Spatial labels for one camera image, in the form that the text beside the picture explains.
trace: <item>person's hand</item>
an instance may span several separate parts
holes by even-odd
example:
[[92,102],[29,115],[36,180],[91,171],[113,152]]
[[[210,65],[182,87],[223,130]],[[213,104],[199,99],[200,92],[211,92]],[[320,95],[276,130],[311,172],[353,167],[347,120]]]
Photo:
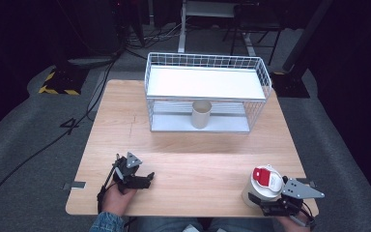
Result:
[[[309,232],[311,229],[309,227],[303,227],[294,222],[290,217],[275,217],[279,223],[284,227],[285,232]],[[297,218],[301,221],[307,221],[308,218],[303,212],[297,215]]]
[[131,198],[136,193],[137,189],[127,188],[122,194],[117,188],[117,184],[112,182],[104,195],[101,210],[121,217],[125,213]]

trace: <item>white cup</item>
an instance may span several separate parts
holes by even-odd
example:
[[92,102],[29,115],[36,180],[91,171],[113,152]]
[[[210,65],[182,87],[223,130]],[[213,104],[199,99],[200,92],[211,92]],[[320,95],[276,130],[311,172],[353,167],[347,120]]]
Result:
[[192,104],[191,124],[197,129],[207,126],[210,119],[212,104],[209,101],[198,100]]
[[258,207],[254,202],[249,200],[248,193],[252,193],[261,200],[270,201],[277,197],[283,188],[283,180],[281,175],[270,165],[257,166],[256,168],[264,168],[270,172],[269,183],[267,186],[262,186],[257,180],[255,180],[254,175],[257,173],[255,169],[249,175],[248,183],[243,189],[243,202],[250,207]]

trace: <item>sleeve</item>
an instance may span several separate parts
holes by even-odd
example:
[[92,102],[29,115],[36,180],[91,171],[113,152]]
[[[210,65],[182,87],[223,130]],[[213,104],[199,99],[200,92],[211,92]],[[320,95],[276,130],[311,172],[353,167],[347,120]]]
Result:
[[90,228],[90,232],[123,232],[124,224],[121,217],[101,212]]

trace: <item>person's leg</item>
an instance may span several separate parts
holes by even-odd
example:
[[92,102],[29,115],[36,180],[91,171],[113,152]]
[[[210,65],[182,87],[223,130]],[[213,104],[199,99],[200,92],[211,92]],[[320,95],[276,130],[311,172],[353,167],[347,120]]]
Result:
[[190,224],[199,231],[203,230],[195,217],[137,217],[130,225],[130,231],[183,232]]
[[223,229],[227,232],[273,232],[271,218],[215,217],[209,232]]

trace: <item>metal rack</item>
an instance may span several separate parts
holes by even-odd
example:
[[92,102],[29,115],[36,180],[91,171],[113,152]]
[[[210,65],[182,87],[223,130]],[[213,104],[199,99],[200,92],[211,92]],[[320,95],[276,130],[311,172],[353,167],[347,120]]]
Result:
[[[145,93],[151,131],[251,132],[271,80],[259,57],[152,52]],[[190,123],[196,100],[213,105],[203,129]]]

